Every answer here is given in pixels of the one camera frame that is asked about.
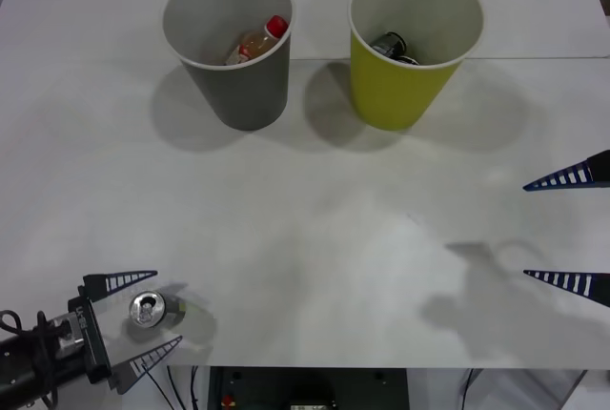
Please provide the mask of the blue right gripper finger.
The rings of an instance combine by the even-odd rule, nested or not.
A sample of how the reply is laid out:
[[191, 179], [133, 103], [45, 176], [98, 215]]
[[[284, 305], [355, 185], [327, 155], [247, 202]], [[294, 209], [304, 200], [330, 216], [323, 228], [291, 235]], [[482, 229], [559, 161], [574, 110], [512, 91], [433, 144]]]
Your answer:
[[552, 191], [609, 187], [609, 150], [536, 179], [522, 187], [524, 191]]
[[610, 307], [610, 275], [608, 273], [552, 272], [523, 270], [526, 276], [547, 285]]

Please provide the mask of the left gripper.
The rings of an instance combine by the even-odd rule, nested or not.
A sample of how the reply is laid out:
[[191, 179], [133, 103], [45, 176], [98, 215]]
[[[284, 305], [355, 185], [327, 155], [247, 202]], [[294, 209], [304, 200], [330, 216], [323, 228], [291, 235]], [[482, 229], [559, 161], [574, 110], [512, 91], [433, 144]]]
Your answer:
[[108, 379], [112, 390], [126, 394], [182, 341], [183, 337], [177, 336], [111, 367], [92, 303], [157, 275], [155, 270], [141, 270], [83, 277], [78, 296], [69, 301], [69, 311], [76, 315], [84, 340], [85, 371], [91, 384]]

